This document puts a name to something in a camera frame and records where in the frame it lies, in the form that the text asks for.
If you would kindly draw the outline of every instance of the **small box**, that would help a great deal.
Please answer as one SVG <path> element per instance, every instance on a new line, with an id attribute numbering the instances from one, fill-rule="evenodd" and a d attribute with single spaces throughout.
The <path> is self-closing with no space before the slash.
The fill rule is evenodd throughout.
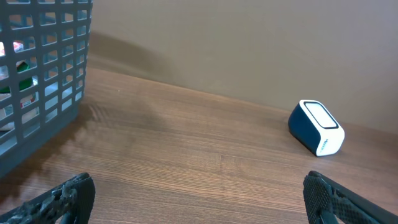
<path id="1" fill-rule="evenodd" d="M 289 118 L 290 133 L 316 156 L 336 153 L 343 141 L 344 130 L 323 104 L 300 100 Z"/>

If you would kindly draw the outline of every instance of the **blue-gray plastic crate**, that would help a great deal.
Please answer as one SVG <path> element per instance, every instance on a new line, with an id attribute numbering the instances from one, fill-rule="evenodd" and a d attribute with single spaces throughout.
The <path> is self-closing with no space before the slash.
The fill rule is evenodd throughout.
<path id="1" fill-rule="evenodd" d="M 93 0 L 0 0 L 0 91 L 10 90 L 0 93 L 0 177 L 76 118 L 92 7 Z M 21 62 L 29 69 L 18 71 Z"/>

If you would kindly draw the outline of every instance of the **plain wall background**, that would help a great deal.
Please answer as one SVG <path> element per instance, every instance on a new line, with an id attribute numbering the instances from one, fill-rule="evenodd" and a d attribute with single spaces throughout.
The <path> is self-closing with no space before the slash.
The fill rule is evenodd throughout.
<path id="1" fill-rule="evenodd" d="M 96 0 L 89 61 L 398 133 L 396 0 Z"/>

